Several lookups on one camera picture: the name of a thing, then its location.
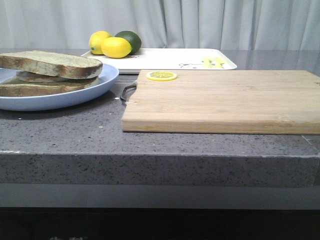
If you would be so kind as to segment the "blue round plate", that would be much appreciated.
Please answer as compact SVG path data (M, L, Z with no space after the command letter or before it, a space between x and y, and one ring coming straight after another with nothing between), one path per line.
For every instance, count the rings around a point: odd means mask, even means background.
M98 76L98 85L72 92L43 95L0 98L0 109L8 111L45 111L71 107L100 97L110 90L119 75L119 70L103 64Z

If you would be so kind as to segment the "bread slice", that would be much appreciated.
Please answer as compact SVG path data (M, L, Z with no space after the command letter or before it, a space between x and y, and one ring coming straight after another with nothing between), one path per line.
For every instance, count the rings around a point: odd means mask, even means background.
M90 79L103 69L100 60L41 50L0 54L0 67L67 79Z
M0 84L1 97L34 97L83 90L99 84L98 77L58 82L26 82L12 77Z

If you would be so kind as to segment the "white bear tray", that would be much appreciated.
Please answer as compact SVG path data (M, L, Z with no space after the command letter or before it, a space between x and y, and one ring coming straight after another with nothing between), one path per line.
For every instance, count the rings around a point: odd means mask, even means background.
M136 74L140 70L235 70L238 67L222 52L212 48L141 48L134 55L123 58L94 55L88 51L83 56L112 65L124 74ZM212 57L212 68L203 68L204 56ZM224 60L223 68L214 68L215 57Z

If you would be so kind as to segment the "lemon slice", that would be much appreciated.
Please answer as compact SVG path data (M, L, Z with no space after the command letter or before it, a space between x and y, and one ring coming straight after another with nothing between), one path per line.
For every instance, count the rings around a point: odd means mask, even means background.
M146 74L146 78L152 81L158 81L158 82L166 82L166 81L172 81L175 80L178 77L178 75L171 71L150 71Z

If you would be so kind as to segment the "wooden cutting board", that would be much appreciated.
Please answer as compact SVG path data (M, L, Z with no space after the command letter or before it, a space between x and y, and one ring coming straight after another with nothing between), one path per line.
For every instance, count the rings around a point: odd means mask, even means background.
M305 70L177 70L154 81L142 70L122 116L130 132L320 132L320 78Z

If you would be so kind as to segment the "yellow plastic fork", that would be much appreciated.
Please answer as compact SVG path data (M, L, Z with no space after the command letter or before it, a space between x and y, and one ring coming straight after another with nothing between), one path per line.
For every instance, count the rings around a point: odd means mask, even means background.
M211 69L213 66L212 66L212 57L211 56L204 56L202 58L202 66L203 68L205 69Z

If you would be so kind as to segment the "green lime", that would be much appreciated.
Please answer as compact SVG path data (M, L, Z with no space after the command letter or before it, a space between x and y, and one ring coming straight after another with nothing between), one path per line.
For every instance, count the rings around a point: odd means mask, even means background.
M129 31L129 30L120 31L115 35L115 37L123 38L130 43L131 52L129 53L129 55L134 55L135 53L137 53L142 46L141 38L133 31Z

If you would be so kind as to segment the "yellow plastic knife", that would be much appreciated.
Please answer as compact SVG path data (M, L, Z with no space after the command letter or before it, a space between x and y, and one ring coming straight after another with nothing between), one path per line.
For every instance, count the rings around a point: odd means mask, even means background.
M214 68L216 69L223 69L223 65L225 64L224 60L220 57L215 57L215 64Z

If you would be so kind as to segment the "yellow lemon front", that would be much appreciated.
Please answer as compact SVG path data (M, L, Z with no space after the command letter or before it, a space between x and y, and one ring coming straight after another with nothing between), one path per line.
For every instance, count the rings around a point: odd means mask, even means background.
M116 59L124 58L132 51L131 44L121 37L104 39L100 44L100 48L105 56Z

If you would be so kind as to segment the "yellow lemon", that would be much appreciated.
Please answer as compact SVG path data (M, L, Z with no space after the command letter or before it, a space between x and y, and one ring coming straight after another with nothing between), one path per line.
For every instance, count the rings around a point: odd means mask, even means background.
M100 44L100 48L105 56L116 59L124 58L132 51L131 44L121 37L104 39Z
M104 30L94 32L89 39L89 48L92 54L102 55L101 43L104 39L110 38L112 35Z

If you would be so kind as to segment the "yellow lemon left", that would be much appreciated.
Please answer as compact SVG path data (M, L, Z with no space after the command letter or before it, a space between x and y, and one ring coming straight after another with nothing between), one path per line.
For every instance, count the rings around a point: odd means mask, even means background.
M94 32L89 39L89 48L92 54L102 55L101 43L104 39L110 38L112 35L104 30Z

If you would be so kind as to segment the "fried egg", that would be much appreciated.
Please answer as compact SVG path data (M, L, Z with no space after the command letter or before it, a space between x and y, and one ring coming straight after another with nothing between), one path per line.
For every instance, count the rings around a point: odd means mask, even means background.
M28 71L18 71L16 77L23 82L28 83L56 83L67 81L68 78L63 78L59 76L49 76L43 74L37 74Z

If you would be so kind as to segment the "grey curtain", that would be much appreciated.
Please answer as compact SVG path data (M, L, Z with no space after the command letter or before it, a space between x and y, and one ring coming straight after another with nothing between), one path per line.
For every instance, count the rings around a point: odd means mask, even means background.
M137 33L145 48L317 51L317 0L3 0L0 46L86 49L92 33Z

